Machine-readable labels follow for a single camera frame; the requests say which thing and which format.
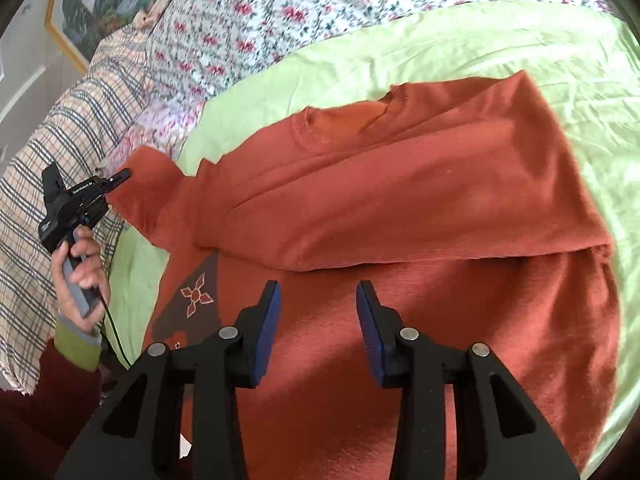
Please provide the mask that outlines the dark red sleeve forearm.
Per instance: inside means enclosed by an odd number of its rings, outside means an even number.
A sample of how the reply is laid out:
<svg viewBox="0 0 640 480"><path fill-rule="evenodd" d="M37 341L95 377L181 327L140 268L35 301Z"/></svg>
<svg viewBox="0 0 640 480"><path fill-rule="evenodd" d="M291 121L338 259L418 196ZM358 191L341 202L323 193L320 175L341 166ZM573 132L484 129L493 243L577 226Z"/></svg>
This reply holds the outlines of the dark red sleeve forearm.
<svg viewBox="0 0 640 480"><path fill-rule="evenodd" d="M1 477L52 479L99 406L102 338L58 317L36 388L1 393Z"/></svg>

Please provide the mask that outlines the person's left hand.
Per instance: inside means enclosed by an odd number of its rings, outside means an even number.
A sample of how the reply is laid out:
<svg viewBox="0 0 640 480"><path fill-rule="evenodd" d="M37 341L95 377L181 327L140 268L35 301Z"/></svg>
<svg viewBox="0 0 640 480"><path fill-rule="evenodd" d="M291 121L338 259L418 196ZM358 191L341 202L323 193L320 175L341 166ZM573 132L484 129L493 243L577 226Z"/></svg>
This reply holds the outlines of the person's left hand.
<svg viewBox="0 0 640 480"><path fill-rule="evenodd" d="M86 226L78 226L75 230L75 243L73 246L67 240L55 249L51 256L52 281L58 297L58 310L64 315L78 330L92 335L96 331L96 326L105 315L105 306L111 299L110 284L100 258L100 245L93 238L93 234ZM64 262L68 255L79 258L80 263L70 272L70 277L66 278L63 271ZM70 285L78 286L81 289L96 287L99 289L103 301L98 304L90 314L82 316L76 304Z"/></svg>

